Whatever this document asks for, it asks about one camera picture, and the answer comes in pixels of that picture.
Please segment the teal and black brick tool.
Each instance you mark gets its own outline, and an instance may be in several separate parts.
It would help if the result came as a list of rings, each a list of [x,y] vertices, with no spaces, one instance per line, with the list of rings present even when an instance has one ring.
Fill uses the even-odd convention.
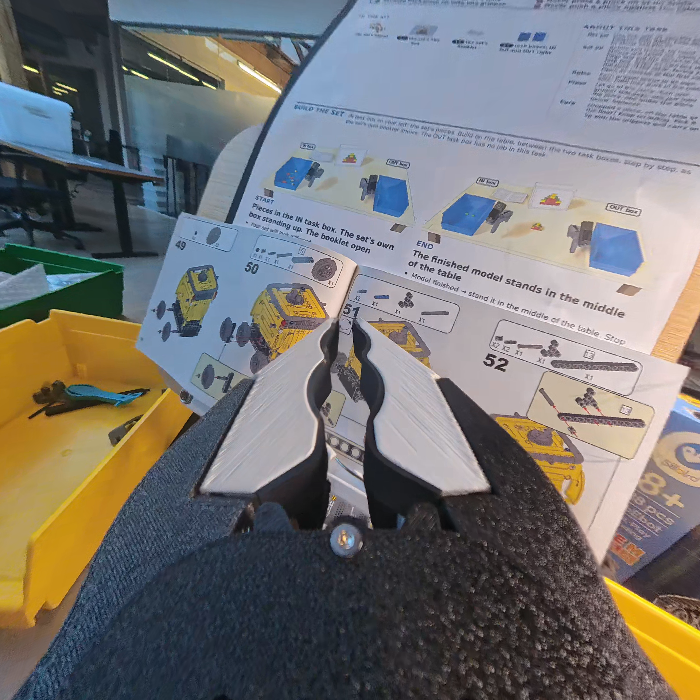
[[[39,408],[30,414],[28,419],[36,418],[38,415],[63,415],[101,405],[120,407],[132,403],[149,392],[148,388],[109,391],[91,384],[67,386],[61,380],[55,380],[51,384],[42,386],[33,394],[33,401],[39,405]]]

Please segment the dark printed cardboard box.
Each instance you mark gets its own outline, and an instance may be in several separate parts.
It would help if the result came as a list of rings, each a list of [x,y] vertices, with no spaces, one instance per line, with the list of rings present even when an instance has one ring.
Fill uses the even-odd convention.
[[[699,525],[699,399],[680,395],[603,560],[623,583]]]

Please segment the frosted glass partition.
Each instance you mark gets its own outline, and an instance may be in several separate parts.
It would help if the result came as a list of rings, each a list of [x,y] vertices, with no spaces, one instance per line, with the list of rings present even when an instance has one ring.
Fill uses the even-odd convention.
[[[218,155],[244,129],[265,121],[275,99],[181,83],[124,79],[127,144],[143,172],[162,178],[143,185],[144,205],[177,217],[195,213]]]

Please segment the white storage box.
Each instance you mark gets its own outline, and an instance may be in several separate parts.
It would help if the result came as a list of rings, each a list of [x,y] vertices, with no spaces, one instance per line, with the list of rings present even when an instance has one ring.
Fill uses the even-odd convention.
[[[71,153],[72,107],[42,94],[1,83],[1,140]]]

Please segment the yellow plastic bin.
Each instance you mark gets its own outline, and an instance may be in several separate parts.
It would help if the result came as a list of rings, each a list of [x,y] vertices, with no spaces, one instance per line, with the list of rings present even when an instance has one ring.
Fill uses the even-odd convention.
[[[140,326],[52,310],[1,331],[1,627],[26,629],[54,609],[123,503],[191,411],[135,347]],[[123,407],[39,415],[46,384],[150,392]],[[119,444],[109,431],[143,415]]]
[[[699,630],[605,579],[635,639],[680,699],[699,699]]]

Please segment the open instruction booklet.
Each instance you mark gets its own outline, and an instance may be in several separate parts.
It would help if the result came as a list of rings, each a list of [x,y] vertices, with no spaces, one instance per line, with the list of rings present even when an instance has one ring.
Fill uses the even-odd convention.
[[[330,319],[339,321],[320,413],[330,446],[328,517],[368,515],[361,364],[367,321],[411,360],[448,377],[514,438],[569,505],[599,561],[608,549],[686,372],[611,351],[448,285],[359,265],[326,236],[305,241],[182,215],[136,347],[206,413]]]

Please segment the printed picture sheet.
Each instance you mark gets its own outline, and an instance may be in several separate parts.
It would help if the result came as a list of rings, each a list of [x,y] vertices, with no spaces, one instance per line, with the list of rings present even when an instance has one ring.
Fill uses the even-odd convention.
[[[699,2],[349,1],[228,220],[677,360],[699,316]]]

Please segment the green plastic bin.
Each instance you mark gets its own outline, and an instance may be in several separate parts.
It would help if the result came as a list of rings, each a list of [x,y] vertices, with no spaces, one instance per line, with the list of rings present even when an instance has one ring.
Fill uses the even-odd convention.
[[[97,272],[98,276],[1,310],[1,328],[22,320],[46,320],[51,310],[74,311],[111,319],[123,314],[124,272],[121,265],[19,244],[1,250],[1,271],[12,275],[43,264],[48,275]]]

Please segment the grey brick piece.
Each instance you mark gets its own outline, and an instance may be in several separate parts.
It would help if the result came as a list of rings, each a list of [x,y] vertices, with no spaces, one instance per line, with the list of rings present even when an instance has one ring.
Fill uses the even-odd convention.
[[[134,416],[124,423],[118,425],[113,430],[109,431],[108,438],[112,447],[115,447],[124,437],[138,424],[143,418],[143,415]]]

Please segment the dark long table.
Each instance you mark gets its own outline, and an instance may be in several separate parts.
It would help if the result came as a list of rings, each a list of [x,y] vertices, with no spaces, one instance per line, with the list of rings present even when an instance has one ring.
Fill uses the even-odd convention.
[[[156,252],[135,251],[133,248],[124,183],[127,181],[134,181],[140,183],[151,182],[154,184],[163,184],[164,180],[162,177],[156,174],[130,169],[123,164],[117,164],[95,157],[83,156],[40,146],[22,145],[6,139],[1,140],[1,152],[3,155],[10,156],[24,154],[34,160],[57,165],[64,170],[92,172],[104,179],[110,180],[113,187],[113,204],[120,242],[120,252],[94,253],[92,255],[93,258],[99,260],[114,260],[158,257],[158,253]]]

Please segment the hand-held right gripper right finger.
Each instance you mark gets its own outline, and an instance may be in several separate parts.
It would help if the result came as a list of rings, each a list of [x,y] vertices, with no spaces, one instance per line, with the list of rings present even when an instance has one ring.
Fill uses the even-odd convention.
[[[406,517],[420,503],[488,494],[491,485],[455,409],[466,395],[363,319],[353,324],[370,409],[363,480],[371,517]]]

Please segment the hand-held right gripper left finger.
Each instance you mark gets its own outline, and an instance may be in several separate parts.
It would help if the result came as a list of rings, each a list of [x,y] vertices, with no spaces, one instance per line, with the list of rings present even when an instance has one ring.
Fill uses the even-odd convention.
[[[328,451],[320,408],[331,391],[338,321],[328,319],[255,376],[206,468],[200,492],[325,517]]]

